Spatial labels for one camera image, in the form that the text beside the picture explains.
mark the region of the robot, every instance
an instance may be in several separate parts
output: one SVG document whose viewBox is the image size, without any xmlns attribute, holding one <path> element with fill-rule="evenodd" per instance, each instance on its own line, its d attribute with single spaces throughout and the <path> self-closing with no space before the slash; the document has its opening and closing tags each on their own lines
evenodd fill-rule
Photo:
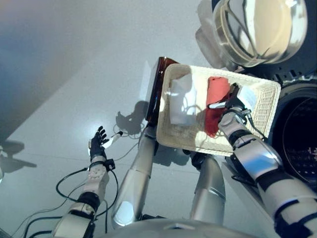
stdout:
<svg viewBox="0 0 317 238">
<path fill-rule="evenodd" d="M 315 237 L 317 234 L 317 195 L 303 182 L 283 169 L 278 153 L 245 126 L 252 118 L 250 110 L 233 91 L 225 103 L 218 127 L 233 148 L 227 163 L 259 190 L 265 209 L 274 220 L 274 228 L 283 238 Z M 114 169 L 105 148 L 122 132 L 105 139 L 100 127 L 90 142 L 91 164 L 82 194 L 58 222 L 54 238 L 92 238 L 94 218 L 104 198 L 108 172 Z M 116 229 L 104 237 L 224 237 L 249 235 L 229 230 L 222 225 L 224 214 L 224 181 L 216 160 L 197 153 L 193 165 L 200 170 L 189 220 L 155 219 L 142 215 L 156 149 L 156 128 L 148 125 L 139 141 L 138 153 L 128 170 L 112 209 Z"/>
</svg>

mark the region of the red towel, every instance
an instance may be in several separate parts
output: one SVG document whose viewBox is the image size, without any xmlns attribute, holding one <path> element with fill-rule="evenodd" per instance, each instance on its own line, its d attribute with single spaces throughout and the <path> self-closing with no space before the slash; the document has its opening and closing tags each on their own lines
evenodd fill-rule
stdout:
<svg viewBox="0 0 317 238">
<path fill-rule="evenodd" d="M 218 121 L 225 108 L 208 108 L 209 104 L 224 102 L 229 97 L 230 84 L 228 79 L 222 77 L 210 77 L 208 79 L 208 91 L 206 101 L 205 132 L 215 137 L 218 128 Z"/>
</svg>

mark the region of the white woven basket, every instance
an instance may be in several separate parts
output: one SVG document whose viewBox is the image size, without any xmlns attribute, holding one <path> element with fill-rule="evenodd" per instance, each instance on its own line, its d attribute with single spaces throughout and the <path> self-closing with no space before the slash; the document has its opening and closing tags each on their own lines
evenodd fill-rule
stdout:
<svg viewBox="0 0 317 238">
<path fill-rule="evenodd" d="M 173 79 L 179 79 L 188 73 L 194 76 L 193 83 L 197 90 L 196 124 L 178 126 L 170 123 L 169 90 Z M 220 69 L 172 64 L 165 71 L 160 99 L 157 129 L 157 140 L 160 144 L 207 154 L 223 156 L 232 154 L 232 148 L 222 133 L 218 132 L 216 137 L 212 138 L 204 132 L 204 109 L 206 108 L 208 78 L 210 76 L 225 77 L 230 84 L 236 82 L 249 86 L 254 91 L 257 103 L 252 112 L 253 121 L 256 128 L 268 136 L 280 93 L 278 83 Z M 254 131 L 250 123 L 247 123 L 247 128 L 255 135 L 260 136 Z"/>
</svg>

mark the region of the black cable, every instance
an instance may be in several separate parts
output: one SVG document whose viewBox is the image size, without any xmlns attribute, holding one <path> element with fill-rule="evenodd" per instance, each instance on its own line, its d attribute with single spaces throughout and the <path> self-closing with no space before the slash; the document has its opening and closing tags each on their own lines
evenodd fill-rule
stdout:
<svg viewBox="0 0 317 238">
<path fill-rule="evenodd" d="M 254 129 L 257 133 L 259 133 L 259 134 L 262 136 L 262 140 L 263 140 L 263 141 L 266 141 L 266 140 L 267 140 L 267 137 L 266 137 L 260 130 L 258 130 L 258 129 L 254 126 L 254 123 L 253 123 L 253 119 L 252 119 L 251 114 L 248 114 L 247 117 L 248 117 L 249 122 L 250 122 L 251 126 L 253 127 L 253 129 Z"/>
<path fill-rule="evenodd" d="M 118 183 L 118 179 L 117 179 L 117 176 L 115 175 L 114 171 L 113 170 L 110 170 L 110 172 L 112 172 L 114 178 L 115 178 L 115 182 L 117 184 L 117 192 L 115 194 L 115 198 L 114 198 L 114 201 L 112 202 L 112 204 L 106 208 L 103 212 L 99 213 L 98 215 L 96 215 L 96 218 L 101 216 L 102 214 L 106 213 L 108 210 L 110 210 L 110 208 L 114 205 L 115 201 L 117 200 L 117 197 L 118 197 L 118 192 L 119 192 L 119 183 Z"/>
<path fill-rule="evenodd" d="M 69 178 L 70 176 L 73 176 L 73 175 L 78 174 L 78 173 L 80 173 L 80 172 L 86 171 L 87 169 L 88 169 L 88 168 L 83 168 L 83 169 L 81 169 L 81 170 L 72 172 L 72 173 L 66 175 L 65 177 L 63 177 L 63 178 L 56 184 L 56 187 L 55 187 L 56 192 L 57 192 L 60 196 L 62 196 L 62 197 L 64 197 L 64 198 L 68 198 L 69 200 L 71 200 L 71 201 L 73 201 L 73 202 L 76 202 L 76 201 L 77 201 L 76 199 L 71 198 L 71 197 L 66 196 L 66 195 L 64 195 L 63 193 L 61 193 L 61 192 L 59 191 L 59 189 L 58 189 L 58 186 L 59 186 L 65 179 Z"/>
<path fill-rule="evenodd" d="M 85 184 L 81 184 L 81 185 L 75 187 L 75 188 L 68 194 L 68 196 L 70 196 L 75 190 L 77 190 L 78 188 L 82 187 L 83 185 L 85 185 Z M 55 210 L 57 210 L 58 208 L 60 208 L 62 205 L 64 205 L 67 200 L 68 200 L 68 198 L 66 198 L 59 206 L 57 206 L 57 207 L 55 207 L 55 208 L 44 209 L 44 210 L 35 212 L 35 213 L 33 213 L 32 215 L 26 217 L 26 218 L 21 222 L 21 224 L 18 226 L 18 228 L 15 230 L 15 232 L 14 232 L 10 237 L 13 238 L 13 236 L 15 235 L 15 233 L 17 233 L 17 231 L 20 229 L 20 227 L 23 225 L 23 223 L 24 223 L 26 220 L 28 220 L 28 219 L 30 219 L 31 217 L 33 217 L 33 216 L 35 216 L 35 215 L 37 215 L 37 214 L 40 214 L 40 213 L 55 211 Z"/>
<path fill-rule="evenodd" d="M 24 236 L 23 238 L 26 238 L 26 235 L 28 234 L 30 225 L 32 225 L 34 222 L 39 221 L 39 220 L 50 220 L 50 219 L 61 219 L 62 217 L 39 217 L 36 219 L 33 219 L 26 227 L 25 232 L 24 232 Z"/>
<path fill-rule="evenodd" d="M 50 233 L 52 233 L 52 231 L 41 231 L 41 232 L 36 232 L 36 233 L 34 233 L 33 235 L 31 235 L 29 238 L 34 238 L 34 237 L 36 237 L 36 236 L 38 236 L 38 235 L 42 235 L 42 234 L 50 234 Z"/>
<path fill-rule="evenodd" d="M 108 233 L 108 203 L 106 202 L 105 233 Z"/>
</svg>

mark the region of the robotic arm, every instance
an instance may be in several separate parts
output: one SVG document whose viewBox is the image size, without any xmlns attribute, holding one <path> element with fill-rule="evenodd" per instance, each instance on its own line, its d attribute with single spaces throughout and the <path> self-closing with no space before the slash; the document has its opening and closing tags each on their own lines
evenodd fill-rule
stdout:
<svg viewBox="0 0 317 238">
<path fill-rule="evenodd" d="M 317 196 L 303 182 L 283 170 L 278 153 L 246 127 L 250 110 L 237 98 L 238 88 L 226 102 L 219 129 L 233 148 L 228 163 L 246 179 L 255 182 L 267 212 L 281 237 L 317 234 Z"/>
<path fill-rule="evenodd" d="M 115 169 L 114 161 L 108 160 L 105 148 L 108 148 L 122 132 L 106 139 L 105 130 L 99 127 L 89 142 L 90 161 L 88 180 L 78 200 L 58 222 L 52 235 L 54 238 L 92 238 L 95 229 L 97 209 L 104 199 L 109 181 L 108 171 Z"/>
</svg>

